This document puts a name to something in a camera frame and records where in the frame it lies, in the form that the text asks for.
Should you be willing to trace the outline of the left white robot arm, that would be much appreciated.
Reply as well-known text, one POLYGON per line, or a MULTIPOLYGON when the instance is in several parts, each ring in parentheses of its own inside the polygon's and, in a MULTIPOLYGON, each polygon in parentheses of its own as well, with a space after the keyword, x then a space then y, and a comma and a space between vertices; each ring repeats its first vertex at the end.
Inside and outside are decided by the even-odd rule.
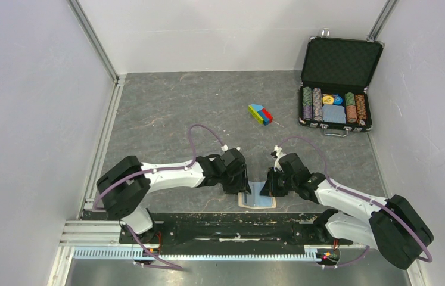
POLYGON ((157 227, 149 211, 141 207, 147 194, 216 185, 221 185, 225 194, 250 192, 247 164, 239 149, 224 148, 222 154, 171 164, 145 163, 137 156, 127 156, 98 179, 99 195, 93 206, 101 203, 111 220, 121 220, 141 242, 149 243, 156 237, 157 227))

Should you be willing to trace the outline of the beige card holder wallet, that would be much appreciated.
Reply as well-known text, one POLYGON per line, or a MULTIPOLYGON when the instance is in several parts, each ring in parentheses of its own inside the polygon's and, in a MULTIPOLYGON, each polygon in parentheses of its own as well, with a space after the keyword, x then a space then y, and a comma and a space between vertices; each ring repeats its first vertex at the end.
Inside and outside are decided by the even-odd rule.
POLYGON ((275 209, 275 197, 260 195, 265 182, 249 182, 250 193, 242 192, 238 194, 238 206, 246 209, 275 209))

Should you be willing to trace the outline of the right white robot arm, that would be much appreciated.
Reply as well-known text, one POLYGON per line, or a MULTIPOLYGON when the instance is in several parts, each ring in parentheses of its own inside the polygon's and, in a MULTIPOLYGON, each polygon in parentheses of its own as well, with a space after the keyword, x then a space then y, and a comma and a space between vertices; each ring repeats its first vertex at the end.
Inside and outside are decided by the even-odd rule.
POLYGON ((420 259, 434 241, 410 202, 400 195, 376 197, 342 185, 323 173, 312 173, 296 153, 271 153, 261 195, 300 198, 327 207, 314 222, 314 236, 321 243, 349 240, 378 250, 393 266, 406 270, 420 259))

